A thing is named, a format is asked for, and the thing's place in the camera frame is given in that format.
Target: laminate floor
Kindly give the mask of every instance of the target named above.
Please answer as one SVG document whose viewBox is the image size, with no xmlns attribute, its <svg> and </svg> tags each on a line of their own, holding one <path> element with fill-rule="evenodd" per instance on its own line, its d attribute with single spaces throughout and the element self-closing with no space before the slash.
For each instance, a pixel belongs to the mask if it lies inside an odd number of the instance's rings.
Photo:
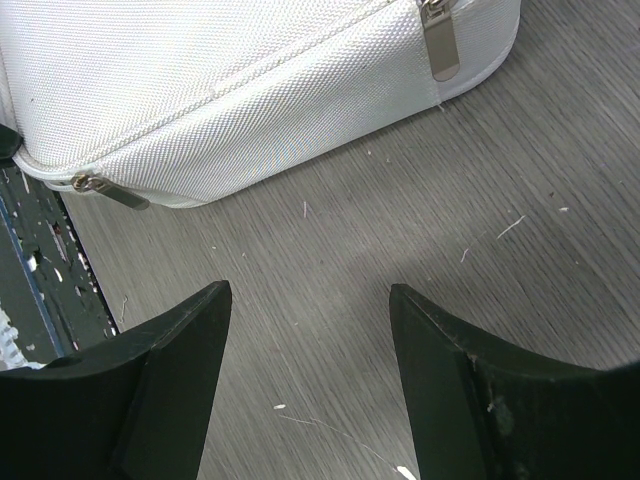
<svg viewBox="0 0 640 480">
<path fill-rule="evenodd" d="M 126 327 L 232 283 L 201 480 L 418 477 L 394 282 L 550 357 L 640 357 L 639 28 L 640 2 L 524 0 L 504 66 L 443 110 L 203 208 L 67 198 Z"/>
</svg>

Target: black plastic part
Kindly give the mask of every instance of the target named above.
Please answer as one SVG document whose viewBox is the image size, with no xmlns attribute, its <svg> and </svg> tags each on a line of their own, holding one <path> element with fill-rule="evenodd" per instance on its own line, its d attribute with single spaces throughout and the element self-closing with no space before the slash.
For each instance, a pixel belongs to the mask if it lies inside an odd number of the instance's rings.
<svg viewBox="0 0 640 480">
<path fill-rule="evenodd" d="M 0 168 L 13 167 L 13 156 L 22 145 L 22 137 L 15 130 L 0 125 Z"/>
<path fill-rule="evenodd" d="M 3 480 L 191 480 L 231 314 L 227 282 L 42 370 L 0 374 Z"/>
<path fill-rule="evenodd" d="M 640 363 L 597 371 L 558 362 L 404 285 L 390 306 L 422 478 L 640 478 Z"/>
</svg>

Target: zipper track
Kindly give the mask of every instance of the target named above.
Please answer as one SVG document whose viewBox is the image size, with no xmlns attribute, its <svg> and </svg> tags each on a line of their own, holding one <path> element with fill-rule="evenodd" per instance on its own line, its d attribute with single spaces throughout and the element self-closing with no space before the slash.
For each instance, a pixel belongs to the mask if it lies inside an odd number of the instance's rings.
<svg viewBox="0 0 640 480">
<path fill-rule="evenodd" d="M 162 127 L 165 127 L 172 122 L 179 120 L 180 118 L 196 111 L 197 109 L 208 105 L 209 103 L 219 100 L 225 95 L 232 93 L 233 91 L 244 87 L 245 85 L 259 79 L 261 76 L 271 72 L 272 70 L 285 65 L 287 62 L 295 59 L 296 57 L 304 54 L 308 50 L 321 45 L 322 43 L 332 39 L 333 37 L 347 31 L 349 28 L 358 25 L 359 23 L 366 21 L 377 13 L 383 11 L 384 9 L 394 5 L 397 2 L 406 1 L 406 0 L 376 0 L 375 2 L 371 2 L 360 9 L 356 10 L 353 14 L 348 17 L 345 17 L 334 25 L 332 25 L 326 32 L 322 34 L 318 34 L 315 38 L 311 40 L 298 41 L 295 44 L 291 44 L 278 52 L 259 60 L 258 62 L 246 67 L 245 69 L 235 73 L 231 77 L 222 82 L 219 82 L 215 88 L 215 91 L 212 95 L 208 95 L 204 99 L 199 100 L 198 102 L 192 103 L 187 107 L 184 107 L 171 115 L 165 116 L 161 120 L 151 120 L 143 127 L 136 127 L 135 129 L 125 131 L 119 135 L 120 139 L 127 138 L 126 141 L 122 140 L 114 140 L 111 143 L 108 143 L 99 149 L 90 152 L 87 157 L 91 158 L 87 163 L 82 163 L 65 170 L 54 170 L 48 171 L 39 168 L 43 164 L 36 161 L 29 152 L 26 147 L 23 146 L 19 152 L 15 156 L 16 163 L 18 166 L 29 176 L 43 180 L 48 182 L 70 182 L 73 176 L 78 171 L 91 171 L 96 174 L 102 174 L 100 170 L 101 161 L 111 153 L 122 149 L 123 147 L 139 140 L 145 135 L 152 133 L 155 130 L 158 130 Z M 416 4 L 416 15 L 419 17 L 419 1 L 413 0 Z M 452 9 L 452 15 L 458 14 L 461 10 L 467 8 L 469 5 L 480 3 L 483 0 L 458 0 Z M 61 191 L 69 191 L 73 190 L 71 186 L 61 186 L 56 185 L 56 190 Z"/>
</svg>

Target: zipper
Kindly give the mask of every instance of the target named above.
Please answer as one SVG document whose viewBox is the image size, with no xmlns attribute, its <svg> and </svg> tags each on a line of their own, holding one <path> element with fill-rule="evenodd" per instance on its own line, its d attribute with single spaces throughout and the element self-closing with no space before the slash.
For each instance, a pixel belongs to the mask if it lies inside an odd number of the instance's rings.
<svg viewBox="0 0 640 480">
<path fill-rule="evenodd" d="M 431 73 L 438 82 L 451 80 L 460 71 L 460 55 L 451 15 L 457 1 L 419 0 Z"/>
<path fill-rule="evenodd" d="M 134 210 L 144 210 L 149 200 L 91 172 L 77 173 L 71 186 L 78 193 L 95 192 Z"/>
</svg>

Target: white fabric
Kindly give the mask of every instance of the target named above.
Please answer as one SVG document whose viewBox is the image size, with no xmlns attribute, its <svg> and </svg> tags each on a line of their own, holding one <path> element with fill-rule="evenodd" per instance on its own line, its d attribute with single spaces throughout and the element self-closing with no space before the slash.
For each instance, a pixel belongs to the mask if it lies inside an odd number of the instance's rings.
<svg viewBox="0 0 640 480">
<path fill-rule="evenodd" d="M 0 0 L 0 109 L 28 174 L 191 207 L 474 87 L 519 14 L 458 0 L 438 84 L 416 0 Z"/>
</svg>

